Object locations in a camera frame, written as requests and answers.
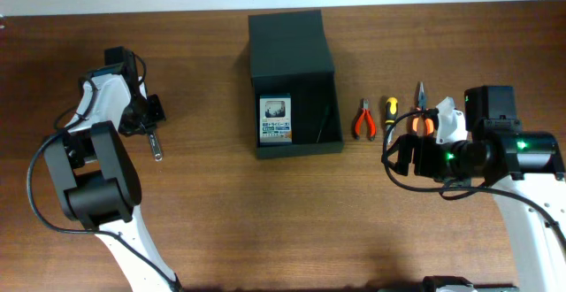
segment wood grain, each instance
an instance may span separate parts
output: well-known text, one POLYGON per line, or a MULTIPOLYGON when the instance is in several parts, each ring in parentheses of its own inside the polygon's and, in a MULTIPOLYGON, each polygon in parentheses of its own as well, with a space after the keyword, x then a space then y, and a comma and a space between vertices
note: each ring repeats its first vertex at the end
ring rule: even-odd
MULTIPOLYGON (((157 132, 163 162, 153 160, 145 137, 123 141, 141 178, 148 229, 185 287, 383 286, 434 274, 517 283, 490 196, 449 203, 396 188, 379 164, 381 143, 355 141, 349 124, 362 97, 376 119, 384 96, 407 111, 417 81, 431 104, 452 96, 461 107, 467 88, 510 84, 524 127, 565 145, 566 2, 323 9, 346 147, 339 155, 259 161, 246 48, 247 16, 263 12, 272 11, 7 20, 0 30, 1 290, 129 289, 95 237, 41 226, 24 186, 52 120, 80 100, 76 79, 117 45, 145 58, 149 91, 167 114, 157 132)), ((34 193, 50 220, 79 226, 63 216, 43 161, 34 193)))

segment yellow screwdriver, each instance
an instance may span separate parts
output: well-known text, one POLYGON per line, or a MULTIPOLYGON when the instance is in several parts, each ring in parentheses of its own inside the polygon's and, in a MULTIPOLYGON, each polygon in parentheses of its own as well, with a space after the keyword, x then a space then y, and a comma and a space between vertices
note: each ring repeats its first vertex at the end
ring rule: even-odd
MULTIPOLYGON (((386 134, 389 127, 395 122, 397 119, 397 113, 399 112, 399 108, 397 107, 397 99, 395 97, 387 98, 386 102, 386 134)), ((391 142, 393 138, 393 129, 391 134, 387 137, 387 145, 391 142)))

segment screwdriver handle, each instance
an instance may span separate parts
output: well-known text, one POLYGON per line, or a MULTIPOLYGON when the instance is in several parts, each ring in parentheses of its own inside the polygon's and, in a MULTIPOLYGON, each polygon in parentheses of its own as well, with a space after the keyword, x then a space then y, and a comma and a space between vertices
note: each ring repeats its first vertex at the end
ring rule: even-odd
POLYGON ((397 107, 397 99, 395 97, 387 98, 386 102, 386 125, 391 125, 397 119, 399 107, 397 107))

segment orange-handled pliers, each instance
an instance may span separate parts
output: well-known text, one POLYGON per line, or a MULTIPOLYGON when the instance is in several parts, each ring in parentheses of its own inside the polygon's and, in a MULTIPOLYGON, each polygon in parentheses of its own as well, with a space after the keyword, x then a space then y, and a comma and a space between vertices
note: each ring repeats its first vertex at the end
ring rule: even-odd
MULTIPOLYGON (((426 108, 426 94, 425 94, 425 85, 423 82, 420 83, 418 88, 418 98, 417 98, 417 111, 427 110, 426 108)), ((418 121, 420 119, 424 120, 424 135, 428 136, 434 133, 434 123, 432 119, 427 118, 425 115, 418 115, 413 118, 413 122, 411 123, 411 133, 418 134, 418 121)))
POLYGON ((362 128, 363 119, 365 119, 368 122, 368 129, 370 129, 370 141, 373 141, 377 130, 370 113, 370 102, 367 99, 362 100, 361 110, 360 117, 356 120, 356 124, 354 125, 354 137, 357 140, 360 139, 360 129, 362 128))

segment metal tool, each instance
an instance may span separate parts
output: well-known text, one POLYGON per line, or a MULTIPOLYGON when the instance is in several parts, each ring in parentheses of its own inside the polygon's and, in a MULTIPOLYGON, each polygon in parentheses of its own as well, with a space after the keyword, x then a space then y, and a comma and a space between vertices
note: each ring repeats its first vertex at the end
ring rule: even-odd
MULTIPOLYGON (((397 114, 399 113, 397 99, 395 97, 387 98, 386 102, 386 134, 389 127, 395 122, 397 119, 397 114)), ((393 138, 393 132, 395 129, 391 130, 391 134, 387 137, 387 145, 391 143, 391 139, 393 138)))
POLYGON ((163 159, 163 153, 161 152, 161 146, 157 140, 156 132, 152 131, 148 133, 149 146, 151 146, 151 152, 153 152, 153 158, 156 161, 161 161, 163 159))
POLYGON ((362 128, 363 119, 365 119, 368 123, 368 129, 370 130, 370 136, 368 138, 370 141, 373 141, 375 139, 376 128, 370 113, 370 102, 366 98, 362 100, 361 111, 360 117, 356 120, 354 126, 354 137, 357 140, 360 139, 360 129, 362 128))
MULTIPOLYGON (((418 95, 417 95, 417 107, 415 108, 417 111, 427 110, 426 108, 426 94, 425 94, 425 85, 423 82, 420 82, 418 86, 418 95)), ((418 134, 418 121, 420 119, 424 120, 424 135, 428 136, 434 133, 434 122, 432 119, 426 118, 424 115, 415 116, 411 123, 411 133, 418 134)))
POLYGON ((326 106, 325 114, 322 116, 322 121, 320 122, 320 129, 318 130, 317 143, 320 140, 320 134, 322 133, 322 130, 325 128, 326 122, 328 121, 329 117, 330 117, 330 104, 326 106))

